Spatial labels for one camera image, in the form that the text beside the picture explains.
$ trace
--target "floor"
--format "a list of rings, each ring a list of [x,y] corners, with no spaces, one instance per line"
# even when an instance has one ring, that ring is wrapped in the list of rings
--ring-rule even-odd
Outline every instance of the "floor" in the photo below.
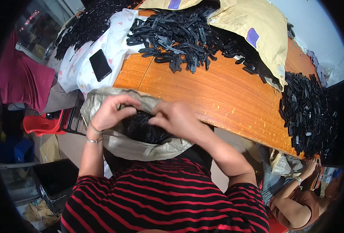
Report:
[[[256,174],[262,176],[263,166],[259,162],[256,151],[253,150],[254,143],[236,136],[235,134],[215,128],[215,134],[222,138],[227,143],[231,144],[237,151],[243,154],[247,161],[253,166]],[[35,141],[35,155],[41,159],[40,146],[52,135],[43,135],[41,137],[33,136]],[[66,133],[63,135],[57,135],[59,150],[62,158],[69,158],[77,167],[80,167],[81,153],[83,152],[85,137],[72,133]],[[215,183],[222,192],[225,192],[228,188],[229,179],[218,168],[215,161],[212,161],[211,167],[212,181]]]

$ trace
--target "white plastic tablecloth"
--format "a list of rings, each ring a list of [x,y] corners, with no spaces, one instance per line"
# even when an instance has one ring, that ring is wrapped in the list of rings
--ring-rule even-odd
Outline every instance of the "white plastic tablecloth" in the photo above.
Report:
[[[58,82],[65,92],[80,89],[84,98],[93,89],[112,86],[122,68],[123,60],[130,54],[138,53],[145,46],[127,46],[127,34],[135,18],[145,20],[139,16],[137,10],[124,8],[121,12],[111,16],[110,28],[96,42],[87,42],[76,53],[74,46],[67,49],[62,61],[54,58],[54,50],[47,66],[58,69]],[[98,82],[93,72],[89,58],[102,49],[112,73]]]

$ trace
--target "phone screen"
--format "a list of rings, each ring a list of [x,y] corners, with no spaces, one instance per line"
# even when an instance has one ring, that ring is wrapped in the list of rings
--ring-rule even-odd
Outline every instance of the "phone screen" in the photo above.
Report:
[[[106,76],[108,76],[112,72],[112,69],[107,63],[106,57],[102,49],[98,50],[98,52],[93,54],[89,58],[89,61],[92,65],[93,71],[95,72],[95,76],[98,82],[102,81]]]

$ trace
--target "orange wooden tabletop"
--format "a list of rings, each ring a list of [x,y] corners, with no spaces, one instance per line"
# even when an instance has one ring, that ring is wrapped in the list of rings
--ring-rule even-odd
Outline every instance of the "orange wooden tabletop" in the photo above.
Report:
[[[258,75],[242,70],[234,58],[216,56],[208,71],[201,66],[192,74],[185,70],[186,64],[181,64],[182,72],[172,73],[169,63],[157,64],[153,58],[133,54],[124,61],[114,87],[136,89],[166,101],[185,100],[201,121],[295,156],[278,113],[281,93],[263,84]],[[290,39],[285,66],[286,71],[316,74],[310,58]]]

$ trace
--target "person's right hand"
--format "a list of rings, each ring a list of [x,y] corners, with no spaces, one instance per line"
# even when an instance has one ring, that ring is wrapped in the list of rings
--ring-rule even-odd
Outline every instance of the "person's right hand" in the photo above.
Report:
[[[305,179],[310,177],[313,174],[314,170],[317,168],[317,165],[318,163],[316,158],[307,159],[307,164],[305,165],[304,171],[301,175]]]
[[[162,127],[192,143],[197,143],[199,136],[207,130],[207,126],[197,119],[191,107],[184,102],[159,102],[151,113],[155,117],[149,120],[149,124]]]

